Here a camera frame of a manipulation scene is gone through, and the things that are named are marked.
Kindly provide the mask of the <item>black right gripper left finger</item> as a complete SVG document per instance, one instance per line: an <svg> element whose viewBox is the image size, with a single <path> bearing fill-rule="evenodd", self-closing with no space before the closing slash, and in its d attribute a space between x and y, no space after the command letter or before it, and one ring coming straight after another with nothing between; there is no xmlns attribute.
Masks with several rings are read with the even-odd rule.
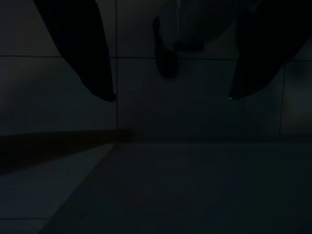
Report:
<svg viewBox="0 0 312 234"><path fill-rule="evenodd" d="M96 0L34 0L60 55L94 96L115 102L103 22Z"/></svg>

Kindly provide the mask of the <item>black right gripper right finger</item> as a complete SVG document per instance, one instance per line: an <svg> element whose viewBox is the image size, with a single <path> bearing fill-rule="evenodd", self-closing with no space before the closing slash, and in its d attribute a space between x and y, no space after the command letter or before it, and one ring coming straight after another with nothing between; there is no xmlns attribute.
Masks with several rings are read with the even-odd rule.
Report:
<svg viewBox="0 0 312 234"><path fill-rule="evenodd" d="M261 0L237 20L238 59L231 100L268 86L312 36L312 0Z"/></svg>

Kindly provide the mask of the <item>grey robot right leg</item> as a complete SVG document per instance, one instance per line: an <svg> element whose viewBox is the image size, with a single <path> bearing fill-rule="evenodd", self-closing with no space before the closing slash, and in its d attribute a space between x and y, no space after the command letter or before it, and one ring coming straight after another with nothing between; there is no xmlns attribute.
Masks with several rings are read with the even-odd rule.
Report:
<svg viewBox="0 0 312 234"><path fill-rule="evenodd" d="M178 72L178 53L204 50L210 11L221 0L166 0L153 21L156 66L163 78Z"/></svg>

